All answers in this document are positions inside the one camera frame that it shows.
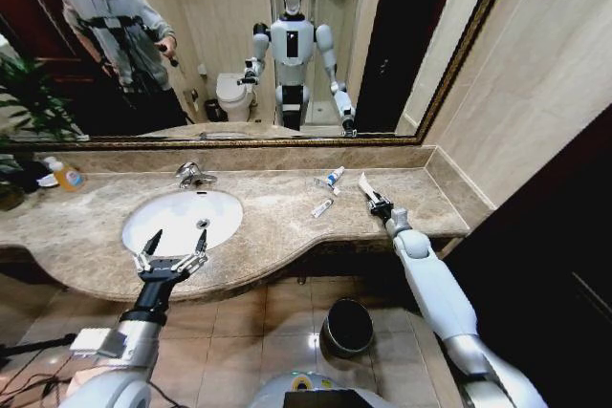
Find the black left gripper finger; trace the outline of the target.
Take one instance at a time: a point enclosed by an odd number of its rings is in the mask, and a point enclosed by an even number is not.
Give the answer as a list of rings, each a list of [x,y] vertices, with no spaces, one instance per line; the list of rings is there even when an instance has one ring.
[[[150,272],[152,270],[151,257],[162,238],[163,231],[159,229],[144,245],[143,249],[133,255],[137,273]]]
[[[204,229],[196,243],[194,251],[175,264],[175,271],[178,273],[187,272],[188,274],[196,272],[208,260],[206,254],[207,246],[208,231]]]

